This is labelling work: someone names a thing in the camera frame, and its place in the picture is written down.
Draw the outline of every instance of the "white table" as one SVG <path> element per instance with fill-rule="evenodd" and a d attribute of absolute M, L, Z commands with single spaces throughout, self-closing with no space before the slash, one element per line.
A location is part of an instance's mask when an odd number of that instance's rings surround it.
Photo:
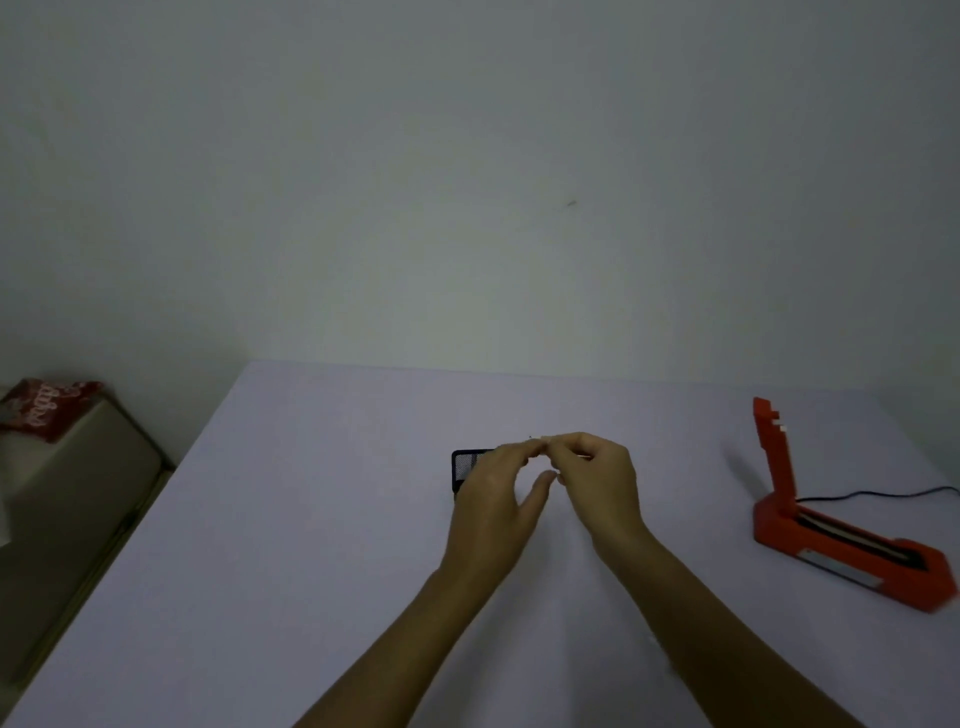
<path fill-rule="evenodd" d="M 955 725 L 955 603 L 916 612 L 753 541 L 753 395 L 783 414 L 801 495 L 945 483 L 857 392 L 253 363 L 9 725 L 289 725 L 437 565 L 450 453 L 570 429 L 628 445 L 657 535 L 868 726 Z M 954 494 L 830 506 L 960 565 Z M 415 724 L 707 722 L 555 487 Z"/>

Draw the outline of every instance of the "cable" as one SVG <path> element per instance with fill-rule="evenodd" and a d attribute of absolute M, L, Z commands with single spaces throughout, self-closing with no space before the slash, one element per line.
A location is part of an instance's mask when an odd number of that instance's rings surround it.
<path fill-rule="evenodd" d="M 799 497 L 797 498 L 798 503 L 810 502 L 812 500 L 846 500 L 849 497 L 854 496 L 878 496 L 878 497 L 917 497 L 917 496 L 927 496 L 931 493 L 938 493 L 939 491 L 953 491 L 955 494 L 960 496 L 960 490 L 954 488 L 952 485 L 941 485 L 939 488 L 930 488 L 927 491 L 920 491 L 919 493 L 878 493 L 877 491 L 853 491 L 853 493 L 847 493 L 845 496 L 811 496 L 811 497 Z"/>

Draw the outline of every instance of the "red packaging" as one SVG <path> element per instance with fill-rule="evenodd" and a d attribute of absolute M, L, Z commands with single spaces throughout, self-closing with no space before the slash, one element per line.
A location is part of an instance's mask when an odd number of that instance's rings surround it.
<path fill-rule="evenodd" d="M 104 388 L 102 381 L 75 381 L 57 385 L 42 379 L 21 379 L 0 400 L 0 429 L 26 432 L 57 442 L 90 408 Z"/>

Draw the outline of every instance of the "red plastic holder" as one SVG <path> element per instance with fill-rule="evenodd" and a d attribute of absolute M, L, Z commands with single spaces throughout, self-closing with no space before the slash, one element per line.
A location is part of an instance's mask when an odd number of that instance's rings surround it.
<path fill-rule="evenodd" d="M 798 504 L 780 412 L 757 397 L 754 420 L 774 481 L 774 492 L 754 506 L 759 543 L 924 612 L 936 611 L 956 595 L 947 558 L 936 548 L 885 539 Z"/>

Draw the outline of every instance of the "wall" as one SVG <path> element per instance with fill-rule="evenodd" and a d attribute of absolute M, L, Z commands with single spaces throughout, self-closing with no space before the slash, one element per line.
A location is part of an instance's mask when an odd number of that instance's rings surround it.
<path fill-rule="evenodd" d="M 869 387 L 956 467 L 958 19 L 6 3 L 0 377 L 174 456 L 252 357 Z"/>

